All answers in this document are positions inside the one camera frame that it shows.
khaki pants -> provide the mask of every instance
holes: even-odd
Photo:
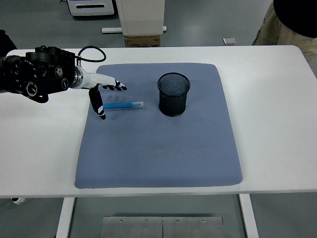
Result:
[[[305,59],[311,63],[317,55],[317,38],[297,34],[278,19],[273,3],[269,6],[263,24],[252,43],[253,46],[293,45],[301,49]]]

pen holder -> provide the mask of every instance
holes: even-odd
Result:
[[[159,110],[166,116],[181,115],[186,108],[190,82],[180,73],[166,73],[158,80]]]

blue cushion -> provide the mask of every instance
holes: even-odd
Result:
[[[186,110],[159,111],[157,81],[168,72],[191,83]],[[216,67],[200,63],[103,65],[97,73],[121,81],[127,91],[100,89],[104,103],[144,102],[142,108],[106,109],[101,120],[91,105],[81,143],[75,186],[197,187],[242,181],[228,108]]]

blue marker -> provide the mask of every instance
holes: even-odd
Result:
[[[127,103],[104,103],[104,109],[109,108],[134,108],[143,107],[143,102],[127,102]]]

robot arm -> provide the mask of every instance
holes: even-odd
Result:
[[[19,93],[38,103],[46,103],[48,94],[73,89],[89,89],[89,96],[95,112],[102,118],[106,116],[99,87],[109,87],[111,90],[126,90],[126,87],[114,78],[88,73],[81,66],[75,66],[80,60],[101,62],[102,60],[88,60],[74,53],[56,47],[41,46],[35,52],[27,52],[25,57],[8,56],[0,57],[0,93]]]

